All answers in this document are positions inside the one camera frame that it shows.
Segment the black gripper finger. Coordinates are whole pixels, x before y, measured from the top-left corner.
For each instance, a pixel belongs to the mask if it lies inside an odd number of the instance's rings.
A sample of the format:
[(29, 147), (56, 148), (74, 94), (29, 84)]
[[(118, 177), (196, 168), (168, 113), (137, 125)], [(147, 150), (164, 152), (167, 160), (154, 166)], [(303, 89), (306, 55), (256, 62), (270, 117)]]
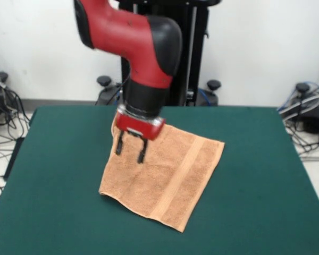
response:
[(138, 159), (137, 159), (137, 163), (138, 164), (142, 164), (144, 162), (144, 158), (145, 158), (145, 154), (146, 154), (146, 150), (147, 150), (147, 146), (148, 146), (148, 140), (141, 137), (140, 138), (143, 141), (143, 147), (139, 153)]
[(123, 149), (123, 135), (124, 135), (124, 130), (121, 130), (117, 140), (117, 146), (115, 150), (115, 153), (117, 155), (120, 155)]

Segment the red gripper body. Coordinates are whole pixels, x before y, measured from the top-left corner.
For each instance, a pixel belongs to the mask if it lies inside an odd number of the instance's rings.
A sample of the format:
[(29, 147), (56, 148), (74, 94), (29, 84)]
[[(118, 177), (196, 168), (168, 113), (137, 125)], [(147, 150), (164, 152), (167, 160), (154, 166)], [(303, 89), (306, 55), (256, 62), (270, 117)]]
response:
[(155, 140), (163, 126), (165, 119), (161, 117), (142, 118), (131, 115), (124, 105), (119, 105), (116, 110), (115, 125), (123, 131), (131, 132), (147, 140)]

